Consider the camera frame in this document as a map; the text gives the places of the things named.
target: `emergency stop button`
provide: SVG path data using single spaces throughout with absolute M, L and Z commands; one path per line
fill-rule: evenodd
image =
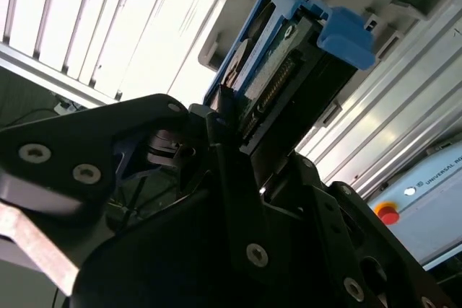
M 396 224 L 399 220 L 399 213 L 396 210 L 396 204 L 393 202 L 381 203 L 375 208 L 375 214 L 385 225 Z

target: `bolt head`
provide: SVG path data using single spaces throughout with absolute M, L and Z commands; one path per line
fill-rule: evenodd
M 42 164 L 51 158 L 51 151 L 42 144 L 25 144 L 19 148 L 18 155 L 30 164 Z
M 256 267 L 263 268 L 268 265 L 268 253 L 266 250 L 256 243 L 251 243 L 247 246 L 247 259 Z
M 292 36 L 292 34 L 294 33 L 295 31 L 295 28 L 293 25 L 291 25 L 290 27 L 287 28 L 285 34 L 284 34 L 284 39 L 288 39 Z
M 181 108 L 178 105 L 175 105 L 173 103 L 168 104 L 168 108 L 170 108 L 174 112 L 180 112 Z
M 72 176 L 77 182 L 91 185 L 100 181 L 101 171 L 95 165 L 80 164 L 72 170 Z
M 364 291 L 362 287 L 353 279 L 353 278 L 345 278 L 344 280 L 344 287 L 346 292 L 356 299 L 358 302 L 364 301 Z
M 422 297 L 422 305 L 424 308 L 436 308 L 433 302 L 431 302 L 427 297 Z
M 348 188 L 347 186 L 345 185 L 342 185 L 341 187 L 341 191 L 343 191 L 345 194 L 347 195 L 351 195 L 352 194 L 352 190 L 350 188 Z
M 307 158 L 303 158 L 303 163 L 308 167 L 313 167 L 314 166 L 313 163 Z

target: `screw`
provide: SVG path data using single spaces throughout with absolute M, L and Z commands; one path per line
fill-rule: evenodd
M 313 163 L 308 158 L 303 158 L 303 163 L 308 167 L 313 167 Z
M 84 184 L 95 184 L 101 179 L 101 171 L 91 164 L 80 164 L 72 170 L 74 179 Z
M 292 36 L 292 34 L 294 33 L 294 31 L 295 31 L 295 27 L 293 25 L 288 27 L 285 34 L 284 34 L 284 39 L 290 38 Z
M 436 308 L 433 302 L 431 302 L 427 297 L 422 296 L 422 304 L 424 308 Z
M 42 164 L 51 158 L 51 151 L 42 144 L 25 144 L 18 151 L 19 157 L 31 164 Z
M 117 93 L 115 94 L 115 98 L 117 101 L 121 101 L 123 92 L 121 90 L 118 90 Z
M 180 112 L 181 109 L 178 105 L 175 105 L 175 104 L 168 104 L 168 108 L 170 108 L 172 111 L 175 111 L 175 112 Z
M 268 265 L 268 253 L 262 246 L 251 243 L 247 246 L 247 259 L 257 267 L 263 268 Z
M 351 297 L 356 299 L 358 302 L 364 301 L 364 291 L 353 278 L 346 277 L 344 280 L 344 286 L 346 292 L 348 292 Z
M 346 185 L 342 185 L 341 189 L 343 190 L 344 193 L 346 193 L 347 195 L 351 195 L 352 194 L 352 190 L 350 188 L 348 188 Z

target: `red button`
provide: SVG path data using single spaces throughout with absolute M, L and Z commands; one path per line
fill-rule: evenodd
M 382 207 L 377 215 L 385 225 L 393 225 L 399 220 L 399 213 L 391 206 Z

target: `black cable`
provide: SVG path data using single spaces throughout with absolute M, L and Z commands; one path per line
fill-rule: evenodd
M 13 125 L 15 125 L 16 123 L 18 123 L 18 122 L 20 122 L 21 120 L 23 120 L 24 118 L 27 118 L 27 117 L 29 117 L 30 115 L 33 115 L 33 114 L 35 114 L 35 113 L 37 113 L 37 112 L 52 112 L 52 113 L 54 113 L 55 115 L 59 115 L 55 110 L 52 110 L 52 109 L 50 109 L 50 108 L 38 108 L 38 109 L 36 109 L 36 110 L 32 110 L 32 111 L 26 113 L 25 115 L 22 115 L 22 116 L 19 117 L 19 118 L 16 118 L 16 119 L 13 120 L 12 122 L 9 122 L 9 123 L 7 123 L 7 124 L 1 125 L 1 127 L 2 127 L 2 128 L 7 128 L 7 127 L 9 127 L 9 126 L 13 126 Z
M 52 93 L 52 94 L 56 98 L 56 100 L 58 101 L 58 104 L 60 104 L 63 108 L 68 108 L 69 106 L 74 106 L 76 111 L 79 111 L 82 108 L 84 108 L 80 104 L 76 103 L 75 101 L 72 101 L 70 99 L 66 99 L 66 98 L 62 97 L 61 95 L 57 95 L 57 94 L 54 94 L 54 93 Z
M 59 291 L 59 289 L 56 288 L 55 294 L 54 294 L 54 296 L 53 296 L 53 303 L 51 304 L 51 308 L 55 308 L 56 300 L 57 300 L 57 298 L 58 298 L 58 291 Z
M 133 194 L 133 196 L 130 199 L 130 202 L 128 203 L 127 212 L 125 212 L 125 214 L 123 215 L 121 227 L 118 230 L 119 232 L 126 228 L 128 221 L 130 220 L 130 216 L 134 212 L 136 201 L 138 200 L 139 194 L 141 194 L 144 184 L 146 183 L 146 179 L 147 179 L 147 176 L 139 180 L 138 185 L 136 186 L 136 189 L 135 189 L 135 193 Z
M 447 283 L 447 282 L 449 282 L 449 281 L 452 281 L 452 280 L 455 279 L 455 278 L 459 278 L 459 277 L 461 277 L 461 276 L 462 276 L 462 273 L 459 272 L 459 273 L 453 274 L 453 275 L 451 275 L 451 276 L 449 276 L 449 277 L 447 277 L 447 278 L 444 278 L 444 279 L 441 280 L 441 281 L 437 281 L 436 284 L 441 285 L 441 284 Z
M 123 191 L 122 187 L 118 188 L 118 194 L 121 197 L 121 203 L 123 206 L 127 206 L 127 198 L 125 197 L 125 192 Z

